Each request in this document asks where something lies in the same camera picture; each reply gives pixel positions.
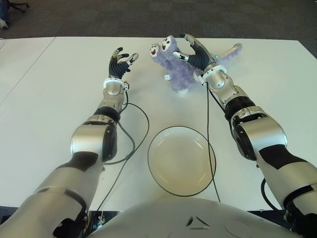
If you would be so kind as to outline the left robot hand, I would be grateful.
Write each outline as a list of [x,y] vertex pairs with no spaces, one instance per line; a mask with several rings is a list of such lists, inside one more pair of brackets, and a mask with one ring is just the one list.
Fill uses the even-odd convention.
[[109,77],[114,77],[122,79],[123,75],[126,72],[130,72],[129,67],[138,59],[139,54],[134,53],[129,55],[127,53],[120,54],[123,51],[123,47],[117,48],[111,55],[109,66],[108,66],[108,75]]

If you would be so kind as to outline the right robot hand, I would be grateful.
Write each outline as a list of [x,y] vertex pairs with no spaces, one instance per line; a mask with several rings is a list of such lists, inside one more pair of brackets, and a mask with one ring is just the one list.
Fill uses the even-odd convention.
[[184,38],[190,43],[191,48],[194,50],[194,55],[188,55],[181,51],[174,51],[172,55],[180,60],[188,62],[193,67],[205,71],[205,69],[212,65],[217,64],[216,57],[211,54],[206,47],[194,36],[186,33],[181,33],[180,38]]

